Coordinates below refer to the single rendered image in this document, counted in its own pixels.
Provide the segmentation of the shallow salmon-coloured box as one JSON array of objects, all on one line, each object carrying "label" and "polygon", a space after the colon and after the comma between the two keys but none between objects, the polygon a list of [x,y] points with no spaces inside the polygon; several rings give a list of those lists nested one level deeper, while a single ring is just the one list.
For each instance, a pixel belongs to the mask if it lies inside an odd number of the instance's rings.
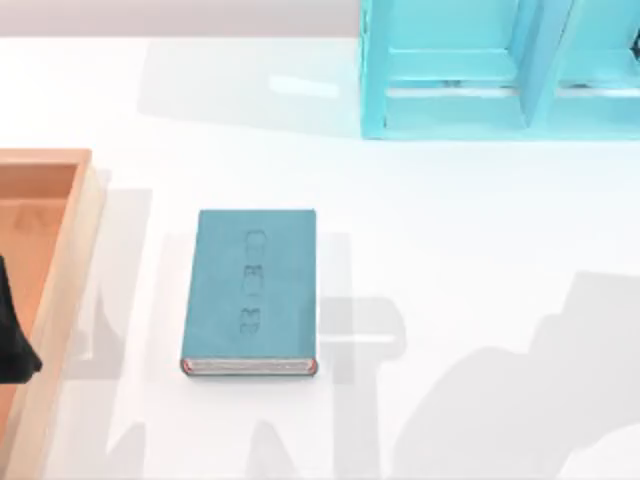
[{"label": "shallow salmon-coloured box", "polygon": [[38,480],[105,191],[88,149],[0,148],[0,255],[43,368],[0,385],[0,480]]}]

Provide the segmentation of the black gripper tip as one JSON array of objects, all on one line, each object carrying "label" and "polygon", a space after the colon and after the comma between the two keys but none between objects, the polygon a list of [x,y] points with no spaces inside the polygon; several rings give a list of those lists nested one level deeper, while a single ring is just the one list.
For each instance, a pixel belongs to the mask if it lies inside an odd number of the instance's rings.
[{"label": "black gripper tip", "polygon": [[0,255],[0,384],[26,384],[42,367],[19,323],[5,260]]}]

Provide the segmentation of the teal book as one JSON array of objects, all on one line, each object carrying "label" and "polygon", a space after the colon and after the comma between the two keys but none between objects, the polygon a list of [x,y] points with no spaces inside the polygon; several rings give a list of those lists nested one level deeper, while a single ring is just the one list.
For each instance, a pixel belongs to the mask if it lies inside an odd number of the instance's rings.
[{"label": "teal book", "polygon": [[198,215],[180,367],[187,376],[313,376],[313,209]]}]

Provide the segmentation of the light blue rack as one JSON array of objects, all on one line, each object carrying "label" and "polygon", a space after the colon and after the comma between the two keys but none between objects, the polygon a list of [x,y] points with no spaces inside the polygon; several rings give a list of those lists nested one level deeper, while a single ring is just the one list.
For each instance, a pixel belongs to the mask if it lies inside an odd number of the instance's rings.
[{"label": "light blue rack", "polygon": [[640,140],[640,0],[360,0],[360,131]]}]

